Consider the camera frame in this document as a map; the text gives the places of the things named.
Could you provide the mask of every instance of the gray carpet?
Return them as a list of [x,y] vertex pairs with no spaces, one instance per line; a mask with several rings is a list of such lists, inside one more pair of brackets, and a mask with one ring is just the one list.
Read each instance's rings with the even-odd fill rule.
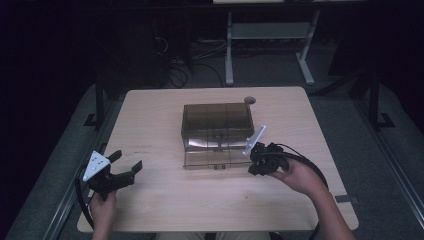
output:
[[[252,58],[235,58],[234,87],[302,86],[307,92],[314,92],[337,79],[327,76],[334,49],[335,45],[331,44],[312,46],[307,61],[316,80],[314,86],[304,83],[294,53],[283,51]],[[223,57],[203,59],[199,63],[213,66],[225,81]],[[186,88],[220,87],[218,75],[208,67],[195,66],[194,74],[188,75]],[[424,239],[423,228],[399,188],[377,142],[376,133],[363,117],[361,106],[367,103],[367,99],[361,102],[351,100],[347,94],[350,86],[344,85],[328,96],[311,97],[310,100],[346,190],[357,199],[354,209],[359,228],[354,233],[358,239]],[[102,143],[107,143],[123,99],[124,96],[119,100],[106,100],[106,122],[99,131],[95,131],[94,127],[83,126],[88,114],[95,111],[94,88],[87,90],[10,230],[8,239],[56,237],[50,234],[54,232],[49,228],[50,222],[57,210],[63,207],[63,196],[84,157],[92,150],[101,149]],[[396,128],[383,129],[378,134],[387,140],[392,151],[402,160],[400,164],[405,173],[423,197],[423,135],[403,112],[396,96],[384,87],[381,89],[380,109],[392,117]],[[60,232],[58,239],[90,239],[89,234],[76,229],[80,212],[78,206],[72,209],[63,229],[57,229]],[[287,240],[307,239],[310,233],[280,234]],[[112,239],[151,237],[152,234],[148,233],[114,233]]]

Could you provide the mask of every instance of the floor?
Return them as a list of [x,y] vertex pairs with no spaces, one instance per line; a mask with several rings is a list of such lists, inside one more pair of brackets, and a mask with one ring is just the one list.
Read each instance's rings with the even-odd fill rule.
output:
[[[279,51],[256,46],[258,52],[253,51],[252,56],[234,58],[232,87],[301,86],[307,93],[318,91],[340,78],[327,75],[336,47],[331,42],[313,43],[307,62],[316,83],[308,86],[296,62],[296,43]],[[184,71],[184,88],[221,87],[225,81],[222,54],[195,64],[192,74],[184,65],[174,64],[174,84],[185,79],[181,72]],[[380,112],[388,113],[396,127],[375,131],[366,119],[368,97],[352,100],[352,84],[353,81],[325,96],[310,97],[310,101],[346,190],[357,200],[353,207],[359,227],[354,233],[365,240],[424,239],[424,226],[411,210],[391,162],[392,156],[399,160],[417,195],[423,199],[424,137],[403,112],[396,96],[384,86],[380,88]],[[175,86],[170,81],[164,88]],[[123,94],[117,100],[105,100],[106,119],[96,131],[94,127],[83,126],[87,116],[95,112],[94,87],[87,90],[7,239],[90,239],[90,234],[76,229],[81,210],[75,205],[73,178],[89,153],[107,143],[124,98]],[[309,234],[280,233],[284,239],[306,239]],[[114,233],[111,239],[152,238],[153,233]]]

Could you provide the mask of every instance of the table top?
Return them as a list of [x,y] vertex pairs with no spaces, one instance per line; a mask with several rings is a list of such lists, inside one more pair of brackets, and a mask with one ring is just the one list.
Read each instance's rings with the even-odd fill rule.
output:
[[[115,231],[218,232],[311,230],[318,218],[311,201],[247,167],[186,170],[181,137],[185,104],[243,102],[255,129],[267,125],[260,141],[283,143],[313,161],[333,196],[346,195],[309,99],[300,87],[210,88],[130,91],[116,121],[105,156],[122,150],[112,173],[143,160],[135,184],[118,191]],[[350,202],[338,203],[351,229],[358,220]],[[92,231],[81,216],[78,229]]]

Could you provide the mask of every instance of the hand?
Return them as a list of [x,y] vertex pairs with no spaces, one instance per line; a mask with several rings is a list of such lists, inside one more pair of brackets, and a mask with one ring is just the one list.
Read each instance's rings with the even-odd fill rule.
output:
[[106,201],[100,194],[94,193],[90,203],[91,217],[94,222],[93,240],[108,239],[112,232],[113,220],[116,213],[116,192],[109,193]]
[[308,197],[313,197],[315,193],[327,191],[318,175],[308,166],[288,159],[289,170],[287,172],[273,172],[268,174],[289,186],[296,192],[303,193]]

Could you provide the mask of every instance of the plastic container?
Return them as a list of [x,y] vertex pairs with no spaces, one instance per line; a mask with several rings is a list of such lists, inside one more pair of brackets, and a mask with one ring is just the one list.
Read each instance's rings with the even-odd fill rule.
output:
[[255,132],[245,103],[185,105],[181,135],[185,169],[247,166],[246,138]]

